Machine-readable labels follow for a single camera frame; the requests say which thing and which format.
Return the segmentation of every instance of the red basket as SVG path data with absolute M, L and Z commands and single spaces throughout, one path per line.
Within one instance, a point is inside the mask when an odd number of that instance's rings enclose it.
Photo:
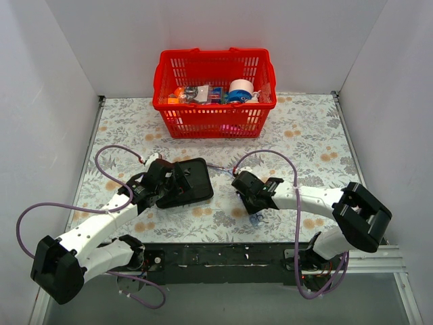
M 167 104 L 178 86 L 211 85 L 229 90 L 247 79 L 261 90 L 257 104 Z M 275 73 L 266 49 L 163 51 L 154 79 L 154 108 L 175 138 L 258 137 L 277 104 Z

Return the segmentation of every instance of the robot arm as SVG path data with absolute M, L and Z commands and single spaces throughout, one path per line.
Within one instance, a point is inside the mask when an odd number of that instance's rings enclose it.
M 69 302 L 85 282 L 99 274 L 123 265 L 130 270 L 143 265 L 145 247 L 130 235 L 98 248 L 120 226 L 153 205 L 165 209 L 213 196 L 206 161 L 201 158 L 172 164 L 154 154 L 144 172 L 127 185 L 133 198 L 121 211 L 109 212 L 128 202 L 125 187 L 103 207 L 106 213 L 91 216 L 56 239 L 46 236 L 38 243 L 30 276 L 59 304 Z
M 248 170 L 242 170 L 232 183 L 249 214 L 263 209 L 296 209 L 291 182 L 270 178 L 263 183 Z M 301 256 L 301 263 L 320 266 L 350 249 L 377 251 L 391 220 L 391 212 L 359 183 L 342 189 L 299 187 L 302 210 L 328 217 L 335 227 L 314 235 Z

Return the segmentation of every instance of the orange object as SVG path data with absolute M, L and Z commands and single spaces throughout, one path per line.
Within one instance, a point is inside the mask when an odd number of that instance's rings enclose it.
M 212 85 L 227 92 L 236 79 L 261 91 L 258 103 L 171 104 L 170 94 L 184 86 Z M 266 49 L 163 51 L 154 78 L 153 106 L 174 138 L 258 137 L 277 104 L 275 73 Z
M 173 105 L 173 104 L 178 104 L 179 103 L 179 98 L 169 98 L 167 101 L 167 104 Z
M 185 91 L 185 87 L 177 87 L 174 94 L 176 95 L 176 97 L 180 97 L 184 91 Z

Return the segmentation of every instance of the floor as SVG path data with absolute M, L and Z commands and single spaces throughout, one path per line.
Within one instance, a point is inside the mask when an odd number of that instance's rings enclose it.
M 166 305 L 144 308 L 118 294 L 116 277 L 98 276 L 69 303 L 50 301 L 44 324 L 408 324 L 392 274 L 349 274 L 338 290 L 307 301 L 280 284 L 168 285 Z M 157 304 L 145 287 L 139 297 Z
M 214 165 L 232 167 L 245 153 L 272 149 L 290 157 L 304 186 L 344 187 L 359 181 L 357 168 L 331 95 L 278 94 L 277 106 L 269 113 L 257 139 L 173 139 L 150 98 L 107 99 L 90 160 L 80 188 L 78 206 L 100 209 L 114 195 L 118 184 L 95 168 L 95 153 L 108 144 L 128 146 L 146 157 L 162 153 L 169 161 L 202 157 Z M 128 152 L 103 154 L 102 167 L 126 181 L 141 172 L 141 165 Z M 281 177 L 292 182 L 287 163 L 272 154 L 256 154 L 243 166 L 252 167 L 262 180 Z M 287 242 L 294 240 L 294 211 L 263 211 L 263 221 L 249 218 L 231 187 L 228 173 L 210 170 L 214 197 L 187 207 L 161 210 L 153 207 L 124 224 L 111 238 L 131 234 L 142 242 Z M 76 212 L 68 227 L 89 217 Z M 301 241 L 318 231 L 334 227 L 332 220 L 304 213 Z

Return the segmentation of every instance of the floral mat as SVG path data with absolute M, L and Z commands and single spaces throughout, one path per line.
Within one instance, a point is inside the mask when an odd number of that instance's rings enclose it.
M 304 186 L 344 187 L 359 181 L 355 162 L 331 95 L 278 94 L 277 106 L 269 113 L 256 139 L 173 139 L 152 106 L 151 98 L 108 99 L 93 143 L 91 157 L 80 188 L 78 206 L 102 208 L 118 189 L 95 167 L 96 152 L 108 144 L 130 147 L 147 157 L 160 152 L 168 161 L 202 157 L 206 162 L 233 167 L 245 153 L 272 149 L 288 156 L 298 169 Z M 137 159 L 122 150 L 107 150 L 101 166 L 126 181 L 141 172 Z M 292 182 L 288 164 L 273 154 L 255 154 L 242 166 L 265 181 L 281 177 Z M 295 211 L 266 210 L 251 217 L 231 187 L 230 174 L 209 170 L 214 196 L 206 202 L 161 210 L 152 207 L 118 228 L 110 238 L 131 234 L 142 242 L 287 242 L 294 240 Z M 76 227 L 89 216 L 76 212 L 68 227 Z M 318 215 L 302 214 L 300 240 L 309 241 L 318 231 L 335 222 Z

